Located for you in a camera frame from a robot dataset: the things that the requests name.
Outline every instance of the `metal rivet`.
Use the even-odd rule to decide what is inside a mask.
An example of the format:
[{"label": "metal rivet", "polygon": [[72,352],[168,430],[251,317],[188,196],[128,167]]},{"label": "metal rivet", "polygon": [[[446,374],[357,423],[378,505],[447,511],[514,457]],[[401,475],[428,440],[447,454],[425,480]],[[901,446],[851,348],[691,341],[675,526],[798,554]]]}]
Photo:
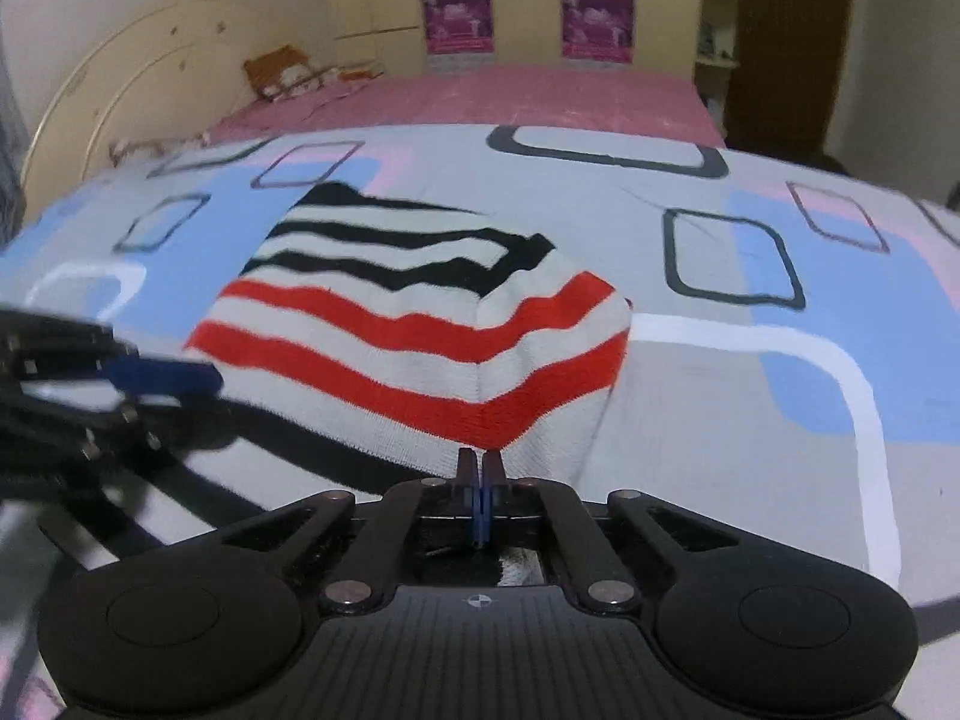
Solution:
[{"label": "metal rivet", "polygon": [[618,581],[616,579],[594,581],[594,583],[589,586],[587,593],[589,593],[590,598],[594,601],[610,605],[611,607],[625,604],[634,597],[634,589],[632,586],[625,581]]},{"label": "metal rivet", "polygon": [[335,604],[349,607],[354,604],[361,604],[373,595],[369,584],[354,579],[344,579],[328,584],[323,591],[326,597]]},{"label": "metal rivet", "polygon": [[100,456],[104,454],[100,451],[100,447],[93,442],[85,443],[80,447],[80,452],[83,452],[83,456],[90,461],[99,460]]}]

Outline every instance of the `black stripe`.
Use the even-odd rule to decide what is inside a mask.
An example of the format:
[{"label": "black stripe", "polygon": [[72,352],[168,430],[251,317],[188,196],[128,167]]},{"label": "black stripe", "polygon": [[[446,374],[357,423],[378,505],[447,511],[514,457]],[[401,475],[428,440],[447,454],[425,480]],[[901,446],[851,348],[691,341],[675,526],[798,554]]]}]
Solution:
[{"label": "black stripe", "polygon": [[949,242],[951,242],[957,248],[960,248],[960,238],[957,238],[949,230],[947,230],[947,228],[945,228],[944,225],[940,223],[939,218],[936,218],[935,215],[933,215],[933,211],[930,211],[930,209],[926,207],[926,205],[923,203],[922,200],[915,199],[915,197],[911,197],[909,196],[909,194],[906,194],[905,197],[906,199],[908,199],[910,202],[912,202],[914,205],[917,206],[917,210],[920,211],[920,213],[923,214],[926,220],[930,222],[930,225],[933,227],[933,229],[935,229],[938,233],[940,233],[944,238],[946,238]]},{"label": "black stripe", "polygon": [[692,175],[697,178],[726,178],[730,174],[730,168],[723,158],[723,154],[712,146],[698,146],[697,143],[693,143],[700,152],[703,162],[697,167],[691,167],[689,165],[673,165],[669,162],[650,162],[645,159],[614,157],[611,154],[589,154],[582,151],[563,151],[560,148],[528,146],[526,143],[517,141],[517,129],[520,128],[506,127],[505,125],[495,127],[487,136],[487,146],[494,151],[521,157],[546,157],[548,159],[568,160],[569,162],[586,162],[589,165],[636,167],[639,170],[656,170],[657,172],[672,173],[672,175]]},{"label": "black stripe", "polygon": [[67,498],[64,509],[117,557],[140,555],[163,546],[162,541],[99,491],[93,497]]},{"label": "black stripe", "polygon": [[315,257],[298,251],[279,251],[271,257],[254,257],[244,266],[241,275],[263,266],[294,271],[298,274],[319,274],[337,271],[380,285],[385,290],[398,292],[413,284],[432,284],[435,287],[455,287],[486,298],[517,271],[532,271],[554,248],[543,235],[526,239],[522,247],[513,247],[492,268],[464,257],[445,262],[420,265],[406,271],[395,271],[385,266],[349,258]]},{"label": "black stripe", "polygon": [[478,230],[449,230],[445,232],[401,232],[398,230],[384,230],[375,227],[361,227],[353,224],[344,224],[342,221],[282,221],[267,235],[270,238],[279,238],[290,233],[312,233],[335,241],[344,241],[349,244],[379,244],[386,247],[413,248],[432,247],[435,244],[445,244],[448,241],[463,241],[476,239],[479,241],[493,241],[504,248],[516,247],[525,244],[527,239],[522,235],[504,232],[494,227],[483,227]]},{"label": "black stripe", "polygon": [[267,143],[272,143],[276,139],[276,136],[265,138],[262,141],[257,141],[252,146],[247,146],[243,151],[237,151],[226,157],[200,160],[200,162],[188,162],[186,165],[174,165],[174,162],[182,156],[188,156],[188,154],[185,152],[174,154],[170,159],[148,172],[147,178],[157,178],[160,175],[174,175],[174,173],[178,172],[195,172],[195,170],[206,170],[208,167],[224,167],[224,165],[232,165],[234,162],[242,162],[255,151],[259,151],[263,146],[266,146]]},{"label": "black stripe", "polygon": [[[393,485],[424,479],[426,471],[368,455],[248,403],[230,401],[240,436],[300,469],[335,485],[382,495]],[[304,496],[320,490],[304,490]]]},{"label": "black stripe", "polygon": [[464,208],[450,208],[448,205],[433,205],[416,200],[392,200],[385,197],[368,197],[360,194],[349,184],[340,181],[326,181],[318,184],[305,194],[299,205],[357,206],[364,208],[398,208],[407,211],[454,211],[458,214],[472,214]]},{"label": "black stripe", "polygon": [[233,490],[211,482],[162,450],[128,453],[123,457],[123,464],[214,528],[223,528],[266,511]]}]

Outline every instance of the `headboard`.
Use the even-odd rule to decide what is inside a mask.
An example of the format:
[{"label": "headboard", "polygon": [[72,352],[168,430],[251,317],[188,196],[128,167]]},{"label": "headboard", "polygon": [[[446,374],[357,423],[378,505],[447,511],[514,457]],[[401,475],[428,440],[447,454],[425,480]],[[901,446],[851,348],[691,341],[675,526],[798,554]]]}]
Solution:
[{"label": "headboard", "polygon": [[239,0],[179,0],[95,47],[56,92],[24,160],[24,221],[109,165],[114,140],[187,137],[253,99],[245,59],[296,42]]}]

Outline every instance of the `wooden door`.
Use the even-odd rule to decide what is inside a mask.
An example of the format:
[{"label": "wooden door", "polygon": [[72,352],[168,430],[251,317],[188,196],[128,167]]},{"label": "wooden door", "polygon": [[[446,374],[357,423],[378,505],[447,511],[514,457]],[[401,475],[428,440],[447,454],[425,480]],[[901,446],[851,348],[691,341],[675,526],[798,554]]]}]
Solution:
[{"label": "wooden door", "polygon": [[795,162],[823,147],[850,0],[742,0],[727,98],[727,143]]}]

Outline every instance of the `bedsheet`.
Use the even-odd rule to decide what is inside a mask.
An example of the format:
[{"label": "bedsheet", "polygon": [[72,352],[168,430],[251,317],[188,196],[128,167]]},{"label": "bedsheet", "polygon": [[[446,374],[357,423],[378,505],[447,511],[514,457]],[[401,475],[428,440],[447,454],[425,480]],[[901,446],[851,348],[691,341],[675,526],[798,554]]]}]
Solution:
[{"label": "bedsheet", "polygon": [[723,146],[693,84],[645,71],[492,66],[414,79],[381,76],[283,103],[253,103],[214,141],[376,124],[570,127]]}]

